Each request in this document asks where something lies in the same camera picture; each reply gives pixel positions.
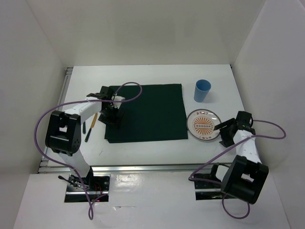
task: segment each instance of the blue cup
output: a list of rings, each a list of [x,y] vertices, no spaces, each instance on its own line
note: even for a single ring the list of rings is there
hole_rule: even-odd
[[[211,89],[211,84],[207,80],[198,80],[195,86],[194,100],[198,103],[204,101],[204,98]]]

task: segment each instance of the wall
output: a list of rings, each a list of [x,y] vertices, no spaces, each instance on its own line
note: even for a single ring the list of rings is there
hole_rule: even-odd
[[[259,141],[291,228],[304,228],[305,8],[299,0],[267,0],[236,62],[236,82],[254,118],[287,131],[282,141]],[[259,133],[280,134],[271,126]]]
[[[41,158],[35,122],[57,103],[64,69],[26,1],[0,1],[0,31],[0,222],[9,229]]]
[[[27,0],[66,66],[233,63],[264,0]]]

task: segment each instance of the purple cable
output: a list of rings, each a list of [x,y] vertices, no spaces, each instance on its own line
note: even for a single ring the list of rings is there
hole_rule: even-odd
[[[214,180],[209,180],[209,179],[203,179],[203,178],[194,178],[193,176],[199,172],[201,169],[203,169],[204,167],[206,167],[207,165],[209,165],[210,163],[212,163],[214,160],[220,158],[222,155],[228,153],[229,151],[231,151],[232,149],[234,149],[235,147],[237,147],[238,145],[240,145],[241,143],[244,143],[246,141],[248,141],[250,138],[253,138],[253,137],[263,137],[263,138],[269,138],[269,139],[277,139],[277,140],[281,140],[281,139],[284,139],[286,138],[287,134],[286,134],[286,131],[280,127],[278,124],[275,124],[275,123],[272,123],[272,122],[268,122],[268,121],[263,121],[263,120],[253,120],[254,122],[261,122],[261,123],[268,123],[268,124],[272,124],[272,125],[275,125],[276,127],[278,127],[282,132],[283,132],[283,136],[282,137],[273,137],[273,136],[266,136],[266,135],[252,135],[250,137],[247,137],[245,139],[243,139],[242,141],[230,146],[229,148],[227,148],[225,151],[223,151],[222,153],[218,154],[217,156],[213,157],[211,160],[209,160],[208,162],[206,162],[205,164],[203,164],[202,166],[200,166],[199,168],[197,168],[195,171],[192,172],[192,174],[190,175],[189,177],[189,180],[191,181],[205,181],[205,182],[210,182],[210,183],[215,183],[215,184],[218,184],[218,185],[221,185],[221,182],[218,182],[218,181],[214,181]],[[223,208],[224,208],[224,211],[229,215],[231,216],[232,218],[234,219],[244,219],[246,218],[249,214],[250,214],[250,205],[247,203],[248,205],[248,211],[247,213],[242,216],[242,217],[236,217],[236,216],[233,216],[232,214],[230,214],[228,212],[228,210],[225,208],[224,206],[224,199],[225,199],[226,195],[224,195],[223,197],[223,200],[222,200],[222,205],[223,205]]]
[[[130,83],[134,83],[134,84],[138,85],[139,88],[140,88],[140,92],[139,92],[134,98],[127,99],[127,100],[123,100],[123,101],[115,101],[116,103],[127,103],[127,102],[131,102],[131,101],[137,99],[137,98],[141,95],[141,93],[142,93],[142,87],[141,87],[141,85],[139,85],[139,84],[136,83],[136,82],[127,82],[127,83],[124,83],[122,86],[120,86],[120,87],[116,90],[115,93],[118,93],[118,91],[119,91],[123,86],[125,86],[125,85],[127,85],[127,84],[130,84]],[[93,205],[94,205],[94,203],[95,203],[98,199],[100,199],[100,198],[102,198],[103,196],[105,196],[106,194],[100,195],[98,198],[96,198],[96,199],[91,203],[90,197],[89,197],[89,195],[88,195],[87,189],[86,189],[85,184],[84,184],[84,181],[82,180],[82,178],[81,178],[79,172],[78,172],[74,167],[72,167],[72,166],[70,166],[70,165],[68,165],[68,164],[62,163],[62,162],[60,162],[60,161],[57,161],[57,160],[55,160],[55,159],[53,159],[53,158],[47,156],[47,155],[42,151],[42,149],[40,149],[40,147],[39,147],[39,145],[38,145],[38,142],[37,142],[37,129],[38,129],[39,123],[40,123],[41,120],[44,118],[44,116],[46,116],[49,112],[51,112],[51,111],[53,111],[53,110],[55,110],[55,109],[57,109],[57,108],[59,108],[59,107],[61,107],[61,106],[70,105],[70,104],[88,103],[88,102],[106,102],[106,103],[107,103],[107,102],[109,102],[109,101],[111,101],[111,100],[94,99],[94,100],[80,100],[80,101],[74,101],[74,102],[68,102],[68,103],[59,104],[59,105],[57,105],[57,106],[55,106],[55,107],[53,107],[53,108],[47,110],[45,113],[43,113],[42,116],[38,119],[38,121],[37,121],[37,123],[36,123],[36,125],[35,125],[35,129],[34,129],[34,143],[35,143],[36,148],[37,148],[38,151],[40,152],[40,154],[42,154],[46,159],[48,159],[48,160],[50,160],[50,161],[53,161],[53,162],[58,163],[58,164],[60,164],[60,165],[62,165],[62,166],[65,166],[65,167],[68,167],[68,168],[72,169],[72,170],[76,173],[76,175],[78,176],[78,178],[80,179],[81,185],[82,185],[83,188],[84,188],[85,195],[86,195],[86,198],[87,198],[88,203],[89,203],[88,216],[89,216],[89,219],[90,219],[90,220],[93,220]]]

